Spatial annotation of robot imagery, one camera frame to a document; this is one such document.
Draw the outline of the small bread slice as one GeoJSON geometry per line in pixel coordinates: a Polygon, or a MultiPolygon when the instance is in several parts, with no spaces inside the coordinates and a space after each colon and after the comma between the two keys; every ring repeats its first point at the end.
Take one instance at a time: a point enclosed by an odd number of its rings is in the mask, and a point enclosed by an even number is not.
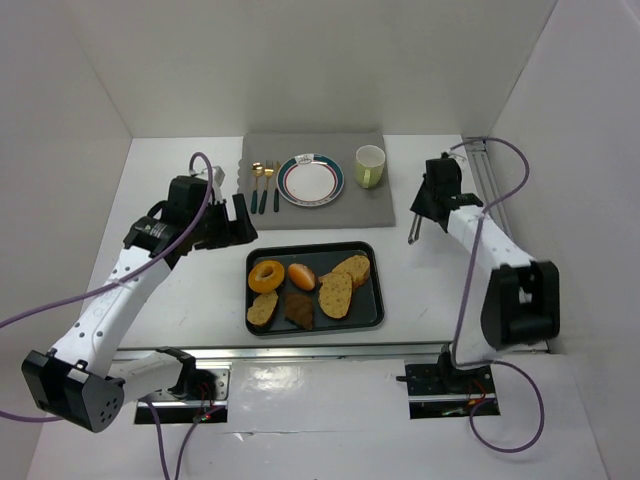
{"type": "Polygon", "coordinates": [[[248,323],[255,328],[267,327],[275,315],[277,305],[278,294],[276,291],[258,295],[247,311],[248,323]]]}

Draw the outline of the silver metal tongs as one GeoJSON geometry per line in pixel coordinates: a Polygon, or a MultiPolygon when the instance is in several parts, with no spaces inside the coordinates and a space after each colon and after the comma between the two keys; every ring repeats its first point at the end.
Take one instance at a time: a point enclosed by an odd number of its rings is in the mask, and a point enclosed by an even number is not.
{"type": "Polygon", "coordinates": [[[420,230],[421,230],[422,216],[419,214],[415,214],[412,220],[411,228],[408,236],[408,244],[413,245],[420,238],[420,230]]]}

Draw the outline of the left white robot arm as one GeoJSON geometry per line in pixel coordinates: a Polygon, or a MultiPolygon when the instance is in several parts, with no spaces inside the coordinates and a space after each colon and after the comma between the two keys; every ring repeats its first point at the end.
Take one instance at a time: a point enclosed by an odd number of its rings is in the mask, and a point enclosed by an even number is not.
{"type": "Polygon", "coordinates": [[[156,391],[176,398],[214,391],[214,376],[173,347],[120,366],[113,359],[140,310],[181,257],[191,250],[256,240],[244,196],[235,194],[232,201],[234,219],[206,181],[189,176],[171,181],[167,199],[131,226],[106,292],[48,352],[31,351],[23,361],[21,370],[38,408],[99,433],[125,404],[156,391]]]}

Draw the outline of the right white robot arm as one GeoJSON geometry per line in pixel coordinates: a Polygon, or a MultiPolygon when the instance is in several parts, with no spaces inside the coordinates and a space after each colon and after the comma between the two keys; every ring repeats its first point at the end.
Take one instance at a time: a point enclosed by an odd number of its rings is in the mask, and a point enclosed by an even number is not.
{"type": "Polygon", "coordinates": [[[505,351],[559,335],[557,266],[518,247],[482,201],[462,191],[462,170],[453,157],[444,153],[425,162],[411,211],[410,245],[428,219],[470,254],[454,339],[437,362],[443,379],[464,378],[505,351]]]}

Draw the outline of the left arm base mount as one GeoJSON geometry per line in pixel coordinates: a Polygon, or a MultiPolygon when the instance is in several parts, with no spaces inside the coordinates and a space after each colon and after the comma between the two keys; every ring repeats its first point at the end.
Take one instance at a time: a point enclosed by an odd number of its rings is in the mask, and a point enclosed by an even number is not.
{"type": "Polygon", "coordinates": [[[199,420],[204,424],[222,424],[228,419],[231,365],[199,362],[196,380],[190,390],[175,396],[167,390],[150,395],[161,425],[187,425],[199,420]]]}

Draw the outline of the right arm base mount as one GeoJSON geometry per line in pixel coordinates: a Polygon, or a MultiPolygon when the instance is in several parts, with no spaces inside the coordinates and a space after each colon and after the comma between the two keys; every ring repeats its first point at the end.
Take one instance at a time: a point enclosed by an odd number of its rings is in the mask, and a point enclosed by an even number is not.
{"type": "Polygon", "coordinates": [[[440,355],[429,363],[407,363],[395,377],[404,384],[411,420],[499,416],[500,408],[491,369],[488,366],[457,370],[440,355]]]}

